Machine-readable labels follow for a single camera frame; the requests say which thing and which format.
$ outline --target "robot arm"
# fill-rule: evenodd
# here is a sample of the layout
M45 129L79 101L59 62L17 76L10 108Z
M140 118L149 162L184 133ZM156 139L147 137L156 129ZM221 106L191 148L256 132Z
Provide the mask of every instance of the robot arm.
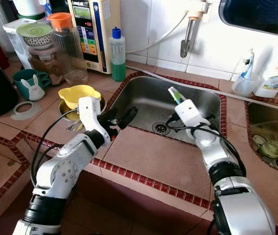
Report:
M210 122L201 116L190 99L176 106L175 111L186 127L201 127L218 134L211 130ZM275 224L270 211L221 138L202 130L186 131L201 149L214 187L213 210L219 234L274 235Z
M116 111L111 111L98 121L101 114L99 101L93 97L80 98L78 112L86 132L76 135L52 159L40 166L29 207L24 218L18 221L13 235L60 234L66 199L80 172L95 157L97 149L109 144L117 135L117 130L110 126L125 128L137 111L136 107L130 109L114 123L108 119L116 114Z

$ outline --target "sink basin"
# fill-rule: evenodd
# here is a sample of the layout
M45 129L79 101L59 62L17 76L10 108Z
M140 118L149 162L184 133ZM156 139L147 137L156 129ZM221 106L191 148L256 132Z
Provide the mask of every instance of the sink basin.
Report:
M266 140L278 142L278 109L250 103L248 111L252 136L261 135ZM260 144L253 142L253 148L257 151ZM278 169L278 160L263 160Z
M218 130L220 129L221 101L218 95L152 77L139 76L131 79L111 108L118 109L117 116L119 117L127 109L137 106L139 110L130 123L131 126L195 144L194 140L187 136L185 130L176 133L165 126L165 122L175 112L174 108L177 105L167 90L172 86L187 99L191 99L203 117L213 115L214 118L210 122Z

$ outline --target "teal mug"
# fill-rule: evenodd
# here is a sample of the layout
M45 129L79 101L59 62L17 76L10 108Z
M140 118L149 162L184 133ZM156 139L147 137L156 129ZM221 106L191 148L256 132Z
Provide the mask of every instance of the teal mug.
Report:
M22 96L31 101L41 99L45 95L45 87L51 83L46 72L36 70L21 70L12 79Z

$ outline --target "yellow bowl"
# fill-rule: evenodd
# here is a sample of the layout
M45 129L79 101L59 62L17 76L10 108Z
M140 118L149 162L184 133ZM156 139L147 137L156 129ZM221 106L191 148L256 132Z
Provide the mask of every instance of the yellow bowl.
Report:
M101 94L93 89L93 87L87 85L77 85L61 89L59 90L59 96L71 109L77 108L78 100L81 97L93 96L101 100Z

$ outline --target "white rabbit figure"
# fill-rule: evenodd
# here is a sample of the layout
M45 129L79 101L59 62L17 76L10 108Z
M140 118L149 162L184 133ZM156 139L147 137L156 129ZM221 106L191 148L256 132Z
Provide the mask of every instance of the white rabbit figure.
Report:
M31 86L26 80L21 80L22 84L29 89L29 100L36 101L41 99L45 95L45 92L39 86L38 78L35 74L33 75L33 81L35 85Z

